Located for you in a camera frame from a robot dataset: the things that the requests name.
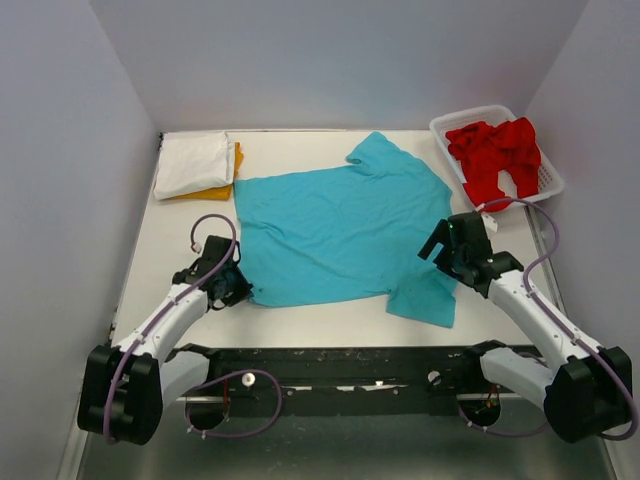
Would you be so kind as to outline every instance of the folded white towel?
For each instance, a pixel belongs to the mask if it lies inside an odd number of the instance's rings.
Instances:
[[[158,200],[233,182],[235,144],[225,132],[165,134],[153,194]]]

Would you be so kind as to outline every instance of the blue t-shirt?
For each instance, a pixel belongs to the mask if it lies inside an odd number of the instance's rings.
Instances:
[[[389,294],[387,311],[453,326],[456,281],[418,251],[451,215],[451,191],[379,132],[351,165],[239,180],[240,269],[271,307]]]

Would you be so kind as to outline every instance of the white plastic basket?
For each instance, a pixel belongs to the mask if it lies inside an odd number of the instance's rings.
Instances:
[[[462,169],[460,168],[460,162],[458,162],[447,149],[451,142],[447,140],[445,134],[450,130],[456,130],[474,122],[485,121],[489,125],[496,127],[502,122],[515,119],[516,116],[511,113],[511,110],[507,107],[503,107],[502,105],[491,105],[488,107],[462,110],[460,112],[449,113],[448,115],[434,118],[429,124],[429,130],[431,130],[435,136],[445,158],[451,164],[451,167],[460,182],[467,183],[467,180],[464,178],[464,174],[462,173]],[[549,162],[549,159],[542,150],[540,150],[540,156],[542,159],[542,164],[538,171],[538,191],[540,193],[524,198],[530,202],[539,202],[540,200],[549,198],[560,193],[564,188],[564,181],[560,178],[560,175],[556,169],[553,168],[553,165],[551,165],[551,162]],[[516,196],[516,186],[507,172],[500,172],[498,186],[507,196]],[[509,208],[519,206],[522,206],[522,204],[512,203]]]

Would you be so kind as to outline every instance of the white work surface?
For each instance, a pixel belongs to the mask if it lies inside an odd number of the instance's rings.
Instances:
[[[369,133],[245,131],[229,132],[229,136],[242,145],[245,159],[239,178],[246,179],[346,165],[345,157]],[[422,159],[449,185],[453,191],[451,207],[454,213],[470,209],[462,186],[430,132],[382,133],[398,147]],[[195,260],[195,254],[189,249],[189,230],[200,216],[214,212],[231,218],[240,232],[233,199],[226,202],[158,202],[153,195],[149,197],[116,317],[114,342],[126,337],[149,316],[164,300],[173,274]],[[494,251],[507,250],[524,265],[537,258],[533,235],[522,208],[497,214],[496,219],[499,232],[492,239]],[[206,220],[200,225],[196,238],[204,243],[209,234],[229,236],[229,227],[217,219]],[[548,295],[549,287],[541,269],[533,273],[533,280]],[[220,348],[435,347],[473,345],[492,339],[512,345],[531,343],[506,314],[478,293],[460,285],[455,297],[453,328],[388,314],[385,311],[386,295],[289,308],[266,308],[242,302],[221,312],[207,313],[189,329],[179,345],[196,343]]]

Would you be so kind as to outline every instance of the yellow towel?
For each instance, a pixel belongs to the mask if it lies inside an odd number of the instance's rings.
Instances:
[[[238,176],[238,170],[244,159],[240,144],[236,142],[236,161],[233,167],[233,178]],[[233,185],[227,185],[225,187],[209,188],[200,192],[187,193],[185,195],[178,195],[177,197],[171,197],[171,199],[183,199],[183,198],[198,198],[201,200],[229,200],[231,198],[231,191]]]

